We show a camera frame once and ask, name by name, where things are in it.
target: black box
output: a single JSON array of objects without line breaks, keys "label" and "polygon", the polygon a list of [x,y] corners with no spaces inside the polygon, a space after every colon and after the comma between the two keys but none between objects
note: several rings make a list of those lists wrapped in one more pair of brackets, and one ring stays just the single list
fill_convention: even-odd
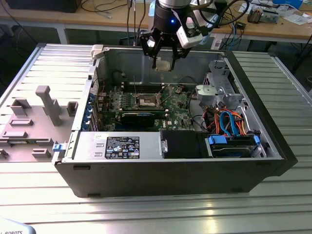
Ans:
[{"label": "black box", "polygon": [[75,13],[81,0],[7,0],[11,9]]}]

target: motherboard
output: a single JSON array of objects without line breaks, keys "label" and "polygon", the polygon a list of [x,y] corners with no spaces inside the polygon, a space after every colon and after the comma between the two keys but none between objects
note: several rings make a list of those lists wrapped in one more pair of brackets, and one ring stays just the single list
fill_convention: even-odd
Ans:
[{"label": "motherboard", "polygon": [[101,131],[194,130],[181,85],[121,85],[99,94]]}]

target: white label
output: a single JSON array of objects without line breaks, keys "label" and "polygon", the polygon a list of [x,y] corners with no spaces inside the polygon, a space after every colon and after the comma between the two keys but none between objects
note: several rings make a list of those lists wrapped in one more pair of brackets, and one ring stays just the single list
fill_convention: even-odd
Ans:
[{"label": "white label", "polygon": [[95,133],[94,140],[106,140],[108,134],[107,133]]}]

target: sticker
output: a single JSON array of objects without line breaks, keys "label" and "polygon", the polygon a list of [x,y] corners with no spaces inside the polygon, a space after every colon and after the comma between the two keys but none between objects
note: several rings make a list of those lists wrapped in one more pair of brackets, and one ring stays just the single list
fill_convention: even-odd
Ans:
[{"label": "sticker", "polygon": [[107,137],[105,157],[107,159],[140,158],[139,137],[138,136]]},{"label": "sticker", "polygon": [[107,136],[107,133],[95,133],[94,140],[106,140]]}]

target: gray floor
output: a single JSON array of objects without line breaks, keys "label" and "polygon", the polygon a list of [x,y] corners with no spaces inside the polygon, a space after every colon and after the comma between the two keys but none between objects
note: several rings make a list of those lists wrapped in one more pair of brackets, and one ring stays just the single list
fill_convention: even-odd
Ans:
[{"label": "gray floor", "polygon": [[[35,44],[31,41],[28,35],[21,31],[21,28],[15,27],[15,35],[12,38],[7,38],[0,41],[0,94],[5,90],[5,85],[9,84],[14,78],[15,74],[19,71],[20,67],[26,61],[30,52],[35,48]],[[36,41],[44,43],[59,43],[59,38],[55,29],[51,28],[37,28],[37,27],[25,27],[25,30],[31,34]],[[124,32],[108,32],[108,31],[90,31],[90,30],[67,30],[68,39],[71,44],[95,44],[103,43],[105,45],[118,45],[119,39],[126,37]],[[212,43],[212,39],[208,41],[205,46],[201,46],[201,49],[209,49]],[[238,50],[245,51],[249,45],[249,41],[242,40]],[[249,46],[249,51],[261,52],[266,45],[264,41],[253,41]],[[296,61],[295,53],[298,53],[298,49],[295,49],[290,43],[278,42],[277,45],[272,45],[269,52],[274,52],[283,63],[291,69]],[[309,91],[311,89],[310,84],[307,83],[306,78],[312,76],[312,58],[307,58],[302,66],[295,74],[300,83]]]}]

